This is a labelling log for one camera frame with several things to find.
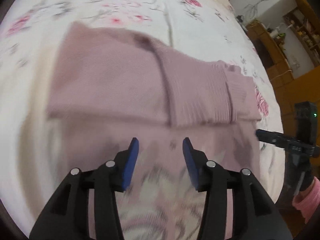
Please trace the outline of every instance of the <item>floral bedsheet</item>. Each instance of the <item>floral bedsheet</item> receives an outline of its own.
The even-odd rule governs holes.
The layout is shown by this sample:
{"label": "floral bedsheet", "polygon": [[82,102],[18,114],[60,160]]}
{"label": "floral bedsheet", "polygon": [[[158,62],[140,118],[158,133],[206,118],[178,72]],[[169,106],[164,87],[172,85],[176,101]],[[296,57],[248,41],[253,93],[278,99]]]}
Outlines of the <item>floral bedsheet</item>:
{"label": "floral bedsheet", "polygon": [[[239,65],[256,84],[262,117],[257,127],[283,131],[266,71],[228,0],[16,0],[0,25],[0,186],[2,202],[25,234],[66,172],[53,132],[59,124],[46,122],[45,105],[57,48],[74,21],[141,31],[199,60]],[[261,183],[276,201],[284,151],[260,143],[260,171]],[[149,183],[161,176],[170,175],[156,170]],[[31,205],[35,199],[36,208]],[[197,209],[189,211],[197,225]],[[198,227],[182,233],[181,222],[177,228],[176,239],[195,239]],[[137,239],[151,239],[150,234]],[[153,236],[167,239],[157,230]]]}

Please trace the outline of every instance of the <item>person's arm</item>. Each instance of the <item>person's arm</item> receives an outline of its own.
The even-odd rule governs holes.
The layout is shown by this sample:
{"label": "person's arm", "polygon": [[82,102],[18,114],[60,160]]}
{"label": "person's arm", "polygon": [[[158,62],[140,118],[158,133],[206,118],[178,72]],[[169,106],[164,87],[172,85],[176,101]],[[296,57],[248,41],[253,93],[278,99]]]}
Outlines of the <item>person's arm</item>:
{"label": "person's arm", "polygon": [[292,205],[301,211],[305,223],[309,221],[320,203],[320,181],[314,177],[311,185],[293,198]]}

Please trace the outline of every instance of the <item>pink sleeve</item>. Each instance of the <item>pink sleeve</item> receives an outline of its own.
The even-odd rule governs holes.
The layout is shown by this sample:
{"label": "pink sleeve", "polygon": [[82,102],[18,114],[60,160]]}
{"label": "pink sleeve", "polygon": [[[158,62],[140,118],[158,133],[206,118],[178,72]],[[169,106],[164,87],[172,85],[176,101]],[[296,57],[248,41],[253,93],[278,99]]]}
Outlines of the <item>pink sleeve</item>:
{"label": "pink sleeve", "polygon": [[313,189],[305,199],[300,200],[299,196],[295,196],[292,201],[292,205],[301,211],[302,216],[305,218],[305,223],[308,223],[320,203],[320,182],[316,177],[314,180]]}

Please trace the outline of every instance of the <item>metal rivet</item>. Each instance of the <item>metal rivet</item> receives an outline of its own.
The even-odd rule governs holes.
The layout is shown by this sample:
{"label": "metal rivet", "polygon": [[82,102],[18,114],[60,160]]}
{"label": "metal rivet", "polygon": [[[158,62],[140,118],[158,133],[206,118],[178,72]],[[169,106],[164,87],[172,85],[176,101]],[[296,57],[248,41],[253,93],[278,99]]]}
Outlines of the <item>metal rivet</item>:
{"label": "metal rivet", "polygon": [[71,171],[70,171],[70,173],[72,174],[72,175],[77,175],[78,173],[79,173],[79,169],[78,168],[73,168]]}
{"label": "metal rivet", "polygon": [[251,174],[251,171],[249,169],[243,169],[242,174],[249,176]]}
{"label": "metal rivet", "polygon": [[214,161],[207,161],[207,166],[210,168],[214,168],[216,166],[216,163]]}
{"label": "metal rivet", "polygon": [[115,165],[116,165],[116,163],[114,161],[107,161],[106,162],[106,166],[109,167],[109,168],[111,168],[111,167],[113,167]]}

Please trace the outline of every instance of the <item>pink fabric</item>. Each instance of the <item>pink fabric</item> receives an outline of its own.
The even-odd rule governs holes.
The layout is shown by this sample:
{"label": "pink fabric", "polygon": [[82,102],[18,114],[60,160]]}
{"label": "pink fabric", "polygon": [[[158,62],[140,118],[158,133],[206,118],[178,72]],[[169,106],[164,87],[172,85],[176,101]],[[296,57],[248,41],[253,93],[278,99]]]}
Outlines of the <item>pink fabric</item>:
{"label": "pink fabric", "polygon": [[[130,190],[117,195],[126,239],[196,239],[205,198],[188,178],[185,137],[225,169],[246,167],[259,179],[252,78],[141,33],[74,23],[61,46],[48,113],[62,119],[70,169],[95,169],[139,139]],[[228,208],[226,237],[231,233]]]}
{"label": "pink fabric", "polygon": [[316,177],[314,180],[315,184],[306,198],[300,200],[298,195],[295,196],[292,201],[292,205],[301,211],[302,216],[305,218],[305,223],[308,223],[320,204],[320,182]]}

